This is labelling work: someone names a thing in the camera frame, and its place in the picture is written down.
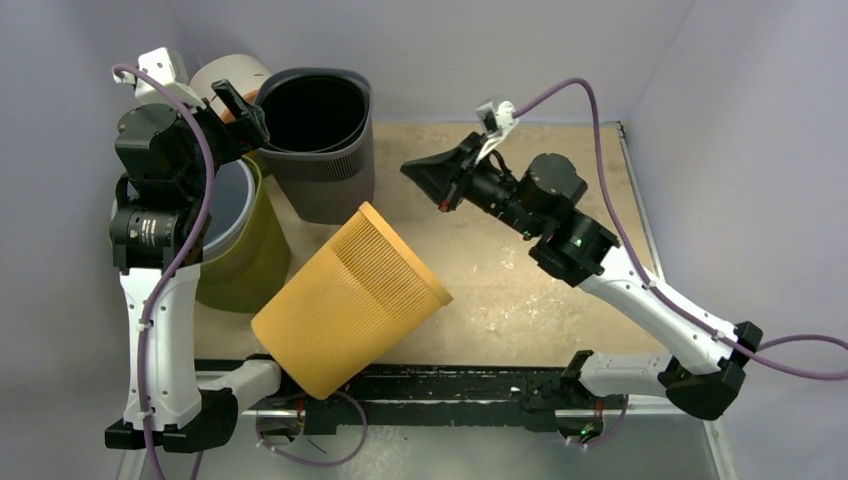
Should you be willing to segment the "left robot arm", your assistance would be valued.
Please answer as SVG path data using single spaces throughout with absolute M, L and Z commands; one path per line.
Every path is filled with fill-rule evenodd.
M 267 355 L 210 381 L 196 377 L 193 315 L 208 191 L 220 166 L 269 139 L 261 110 L 229 81 L 214 82 L 212 90 L 232 112 L 231 122 L 207 100 L 189 106 L 169 95 L 118 123 L 115 151 L 124 171 L 109 239 L 130 324 L 131 378 L 124 413 L 104 433 L 110 449 L 218 448 L 262 399 L 275 409 L 297 399 L 296 379 Z

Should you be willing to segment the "grey slatted plastic basket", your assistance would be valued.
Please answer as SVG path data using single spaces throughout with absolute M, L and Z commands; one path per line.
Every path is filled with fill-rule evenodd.
M 361 74 L 344 69 L 305 67 L 272 74 L 261 85 L 256 104 L 275 84 L 310 74 L 329 74 L 358 82 L 369 94 L 369 113 L 361 133 L 346 147 L 325 153 L 257 150 L 295 213 L 305 222 L 340 225 L 375 192 L 372 87 Z

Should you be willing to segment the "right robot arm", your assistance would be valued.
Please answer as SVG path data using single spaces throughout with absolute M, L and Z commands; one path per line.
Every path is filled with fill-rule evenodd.
M 659 354 L 607 355 L 578 352 L 561 378 L 564 399 L 576 407 L 610 395 L 665 398 L 683 412 L 716 420 L 738 397 L 745 381 L 742 354 L 726 345 L 739 341 L 756 350 L 762 330 L 703 315 L 705 332 L 649 289 L 617 236 L 576 205 L 588 189 L 572 162 L 556 153 L 537 155 L 515 178 L 502 155 L 477 160 L 457 147 L 407 161 L 400 171 L 440 211 L 466 200 L 527 240 L 537 266 L 556 280 L 593 295 L 623 313 L 665 348 Z

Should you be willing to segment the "yellow slatted plastic basket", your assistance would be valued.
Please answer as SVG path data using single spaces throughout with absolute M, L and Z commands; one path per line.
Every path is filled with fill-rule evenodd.
M 262 347 L 325 399 L 453 297 L 368 202 L 253 317 Z

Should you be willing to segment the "black bucket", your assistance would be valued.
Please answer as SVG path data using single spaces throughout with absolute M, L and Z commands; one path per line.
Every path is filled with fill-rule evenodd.
M 279 152 L 325 153 L 351 144 L 369 113 L 369 94 L 358 82 L 329 74 L 283 80 L 260 100 Z

